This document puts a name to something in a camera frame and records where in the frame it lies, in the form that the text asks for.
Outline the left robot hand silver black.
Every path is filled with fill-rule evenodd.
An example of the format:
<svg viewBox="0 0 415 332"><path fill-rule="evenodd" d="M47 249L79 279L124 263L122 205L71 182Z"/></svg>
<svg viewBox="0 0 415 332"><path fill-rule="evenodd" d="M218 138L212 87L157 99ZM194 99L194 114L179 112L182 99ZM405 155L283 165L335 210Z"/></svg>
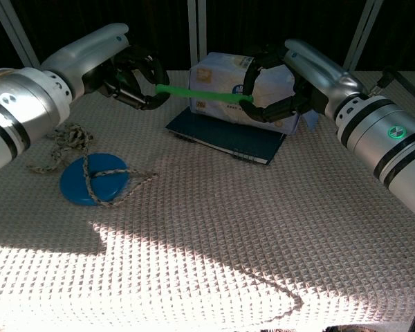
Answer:
<svg viewBox="0 0 415 332"><path fill-rule="evenodd" d="M169 76L153 51L131 42L123 23L108 24L64 46L41 69L58 74L74 100L99 91L135 109L154 110L170 97L168 92L142 93L135 70L154 86L169 85Z"/></svg>

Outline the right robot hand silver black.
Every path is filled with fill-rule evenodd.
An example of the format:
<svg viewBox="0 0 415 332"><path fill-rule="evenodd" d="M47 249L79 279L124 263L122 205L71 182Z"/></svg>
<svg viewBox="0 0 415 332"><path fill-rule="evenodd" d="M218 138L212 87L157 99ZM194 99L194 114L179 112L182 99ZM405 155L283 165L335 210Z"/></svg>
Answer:
<svg viewBox="0 0 415 332"><path fill-rule="evenodd" d="M251 119L275 122L312 109L333 120L349 100L367 95L360 80L300 39L287 39L284 45L255 55L245 74L243 95L252 95L262 70L282 65L294 76L294 95L267 107L241 99L239 105Z"/></svg>

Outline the green stick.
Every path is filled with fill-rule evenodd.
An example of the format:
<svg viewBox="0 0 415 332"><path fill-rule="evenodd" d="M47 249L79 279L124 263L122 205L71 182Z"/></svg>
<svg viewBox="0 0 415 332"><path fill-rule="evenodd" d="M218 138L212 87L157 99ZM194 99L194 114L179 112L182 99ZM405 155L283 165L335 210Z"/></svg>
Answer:
<svg viewBox="0 0 415 332"><path fill-rule="evenodd" d="M196 98L200 100L216 100L226 103L239 103L240 101L247 101L253 103L251 95L233 94L233 93L217 93L211 91L197 91L177 86L170 86L164 84L157 84L155 87L156 93L169 93L177 95L182 98Z"/></svg>

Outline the dark pleated curtain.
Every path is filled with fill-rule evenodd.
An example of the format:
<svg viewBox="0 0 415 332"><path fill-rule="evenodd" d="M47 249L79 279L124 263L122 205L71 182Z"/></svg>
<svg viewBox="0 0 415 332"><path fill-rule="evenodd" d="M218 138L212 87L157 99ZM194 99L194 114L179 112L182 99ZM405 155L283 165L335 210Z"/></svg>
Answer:
<svg viewBox="0 0 415 332"><path fill-rule="evenodd" d="M11 0L39 61L112 23L168 70L190 67L187 0ZM251 55L290 38L342 64L366 0L207 0L207 50ZM0 67L22 62L0 23Z"/></svg>

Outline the pale purple tissue pack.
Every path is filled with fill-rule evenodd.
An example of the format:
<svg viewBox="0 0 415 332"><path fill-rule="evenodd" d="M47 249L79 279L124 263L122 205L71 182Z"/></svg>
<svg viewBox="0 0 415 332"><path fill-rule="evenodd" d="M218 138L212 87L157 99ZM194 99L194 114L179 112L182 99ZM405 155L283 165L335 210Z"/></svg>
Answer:
<svg viewBox="0 0 415 332"><path fill-rule="evenodd" d="M201 62L190 69L189 88L195 91L241 94L246 71L251 57L227 53L209 53ZM264 69L256 79L252 92L257 107L267 107L294 95L294 75L282 65ZM293 134L300 120L314 127L318 115L309 111L302 117L291 116L274 122L257 122L251 119L237 103L190 98L190 111L226 122L248 125L279 133Z"/></svg>

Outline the dark blue notebook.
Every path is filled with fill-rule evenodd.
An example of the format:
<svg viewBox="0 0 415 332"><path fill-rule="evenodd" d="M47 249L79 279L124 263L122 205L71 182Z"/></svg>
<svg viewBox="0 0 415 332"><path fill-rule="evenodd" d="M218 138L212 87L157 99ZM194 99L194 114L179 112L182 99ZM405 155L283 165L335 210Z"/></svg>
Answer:
<svg viewBox="0 0 415 332"><path fill-rule="evenodd" d="M269 165L286 134L192 113L189 108L171 120L166 129L174 135L201 143L251 163Z"/></svg>

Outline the blue plastic disc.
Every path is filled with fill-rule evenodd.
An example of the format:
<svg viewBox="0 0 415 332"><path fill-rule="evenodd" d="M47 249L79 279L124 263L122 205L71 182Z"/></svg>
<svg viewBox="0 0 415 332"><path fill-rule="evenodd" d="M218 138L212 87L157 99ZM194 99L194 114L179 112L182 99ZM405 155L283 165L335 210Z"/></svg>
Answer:
<svg viewBox="0 0 415 332"><path fill-rule="evenodd" d="M90 154L89 175L91 177L91 189L98 199L104 202L112 202L127 186L128 173L109 174L96 176L98 172L114 169L127 169L125 162L112 154ZM86 187L83 170L83 158L73 161L62 173L59 188L63 196L77 205L93 206L97 203L91 198Z"/></svg>

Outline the beige waffle tablecloth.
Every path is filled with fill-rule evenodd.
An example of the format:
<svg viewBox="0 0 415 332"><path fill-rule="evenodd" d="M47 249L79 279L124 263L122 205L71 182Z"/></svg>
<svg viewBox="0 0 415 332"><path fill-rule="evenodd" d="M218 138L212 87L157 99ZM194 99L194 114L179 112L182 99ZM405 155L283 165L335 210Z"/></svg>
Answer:
<svg viewBox="0 0 415 332"><path fill-rule="evenodd" d="M156 177L114 208L68 202L42 139L0 171L0 331L220 331L373 324L415 313L415 216L301 122L269 165L177 138L187 103L99 93L71 121L93 150Z"/></svg>

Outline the grey aluminium frame post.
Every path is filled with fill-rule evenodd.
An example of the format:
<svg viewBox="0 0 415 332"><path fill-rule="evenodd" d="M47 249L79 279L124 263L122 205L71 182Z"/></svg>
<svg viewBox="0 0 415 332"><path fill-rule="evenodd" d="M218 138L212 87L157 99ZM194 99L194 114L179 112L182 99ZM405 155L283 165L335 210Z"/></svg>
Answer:
<svg viewBox="0 0 415 332"><path fill-rule="evenodd" d="M208 54L207 0L187 0L190 65L195 66Z"/></svg>
<svg viewBox="0 0 415 332"><path fill-rule="evenodd" d="M0 23L25 67L40 68L34 48L22 26L11 0L0 0Z"/></svg>
<svg viewBox="0 0 415 332"><path fill-rule="evenodd" d="M355 71L384 0L366 0L356 31L344 60L347 71Z"/></svg>

